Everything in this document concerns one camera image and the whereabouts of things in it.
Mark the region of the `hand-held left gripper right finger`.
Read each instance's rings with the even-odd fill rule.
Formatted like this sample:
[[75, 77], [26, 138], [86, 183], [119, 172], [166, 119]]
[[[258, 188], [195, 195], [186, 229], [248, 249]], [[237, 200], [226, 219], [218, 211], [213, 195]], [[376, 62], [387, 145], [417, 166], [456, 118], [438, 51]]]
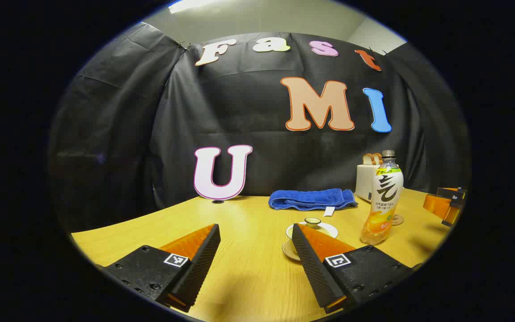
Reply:
[[363, 306], [415, 272], [375, 246], [353, 247], [300, 223], [293, 224], [291, 240], [328, 314]]

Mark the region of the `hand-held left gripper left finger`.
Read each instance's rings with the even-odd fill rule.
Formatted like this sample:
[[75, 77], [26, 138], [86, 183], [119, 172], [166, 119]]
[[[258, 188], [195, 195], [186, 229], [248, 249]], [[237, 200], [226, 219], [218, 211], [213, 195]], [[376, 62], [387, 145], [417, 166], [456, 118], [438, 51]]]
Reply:
[[140, 246], [106, 266], [105, 273], [139, 295], [188, 312], [220, 241], [219, 225], [211, 224], [164, 246]]

